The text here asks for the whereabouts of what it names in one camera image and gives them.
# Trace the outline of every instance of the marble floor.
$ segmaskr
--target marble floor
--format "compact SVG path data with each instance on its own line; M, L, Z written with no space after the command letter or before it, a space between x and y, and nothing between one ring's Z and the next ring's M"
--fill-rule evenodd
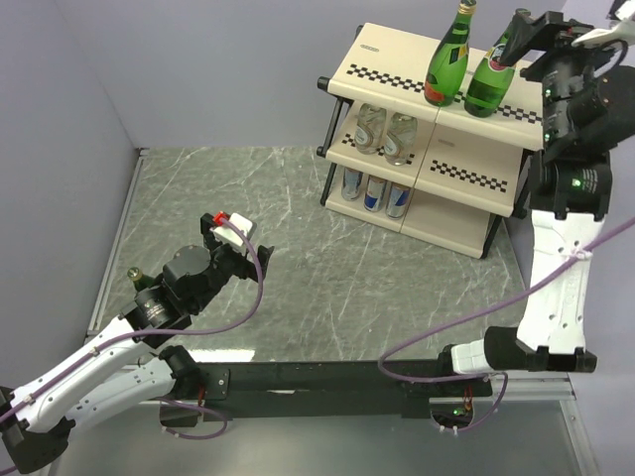
M275 245L265 297L255 317L231 332L177 337L198 352L232 360L375 359L414 333L464 316L522 290L501 226L485 260L475 260L319 205L328 163L304 148L151 149L144 159L99 326L131 299L126 270L155 275L176 250L201 244L203 213L237 211L258 224L255 244ZM253 283L230 282L193 328L237 319ZM511 325L521 302L450 329L402 352L435 358L448 343Z

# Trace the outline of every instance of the clear glass bottle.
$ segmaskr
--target clear glass bottle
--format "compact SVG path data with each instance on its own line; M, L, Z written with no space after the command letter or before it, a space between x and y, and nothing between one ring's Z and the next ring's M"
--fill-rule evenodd
M386 161L393 166L408 162L417 137L417 118L396 112L390 120L384 152Z
M381 135L386 124L386 109L363 104L357 115L355 148L362 154L374 154L381 144Z

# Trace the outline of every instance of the shelf tier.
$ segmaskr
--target shelf tier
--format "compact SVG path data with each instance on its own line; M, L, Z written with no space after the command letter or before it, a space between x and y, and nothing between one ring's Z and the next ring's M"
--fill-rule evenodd
M406 216L408 212L399 219L390 218L386 214L386 201L388 199L388 192L390 191L390 183L388 183L386 187L386 195L384 196L384 204L382 208L379 211L368 211L364 208L364 194L366 193L368 175L364 174L364 177L362 178L359 197L355 200L345 200L341 196L342 174L343 172L340 170L335 176L333 187L331 188L330 195L326 201L326 208L343 213L344 215L352 216L353 218L357 218L362 221L367 221L373 225L382 226L391 231L398 232L401 230L401 225L404 222L404 216Z
M423 92L428 64L438 44L439 40L367 23L327 90L501 143L532 151L541 149L541 85L526 81L518 72L529 63L519 61L500 110L490 117L477 118L463 109L462 99L485 52L470 49L468 73L455 103L439 109L426 101Z
M328 83L328 92L435 122L439 109L424 98L424 84L438 44L367 23Z
M523 150L437 125L415 188L510 216Z
M481 50L469 50L467 73L459 93L453 104L440 109L437 124L530 151L542 149L542 85L540 82L529 82L520 77L520 70L529 66L530 62L518 61L512 84L494 114L478 118L465 110L465 93L483 55L484 52Z
M333 138L333 143L326 152L326 159L350 167L365 174L381 177L389 181L395 181L405 186L414 186L421 164L424 161L426 148L433 135L435 125L426 121L418 121L417 138L411 152L411 163L403 166L388 164L384 156L383 147L376 154L361 154L355 148L354 136L357 125L357 114L361 107L360 101L355 101L351 106L346 119ZM386 123L390 122L392 111L387 111ZM382 144L386 142L385 130Z
M480 258L491 216L486 211L415 190L401 232Z

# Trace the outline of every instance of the white wall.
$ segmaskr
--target white wall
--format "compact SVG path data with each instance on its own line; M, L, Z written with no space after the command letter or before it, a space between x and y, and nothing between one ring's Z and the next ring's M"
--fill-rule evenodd
M317 145L357 25L440 38L458 0L56 0L136 146ZM564 0L528 0L535 12ZM517 4L479 0L487 49Z
M55 3L0 2L1 385L81 344L134 163Z
M596 27L606 28L611 0L569 0L563 11ZM635 65L630 52L625 63ZM635 138L611 153L613 194L604 230L635 214ZM511 220L512 240L523 275L531 273L533 234L529 219ZM593 450L602 475L633 473L633 427L635 368L632 347L635 318L635 230L630 230L597 250L591 266L586 295L585 334L588 349L598 356L597 370L590 375L571 375Z

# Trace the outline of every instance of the beverage can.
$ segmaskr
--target beverage can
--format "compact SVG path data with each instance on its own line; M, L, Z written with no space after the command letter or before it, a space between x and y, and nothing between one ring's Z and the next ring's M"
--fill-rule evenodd
M344 177L342 178L341 184L341 196L345 200L354 200L359 196L362 176L363 173L360 171L356 171L355 169L350 169L348 167L344 168Z
M379 211L381 209L387 183L383 178L368 177L366 196L364 197L364 207L368 211Z
M391 218L401 218L406 213L410 188L398 183L393 183L388 193L386 214Z

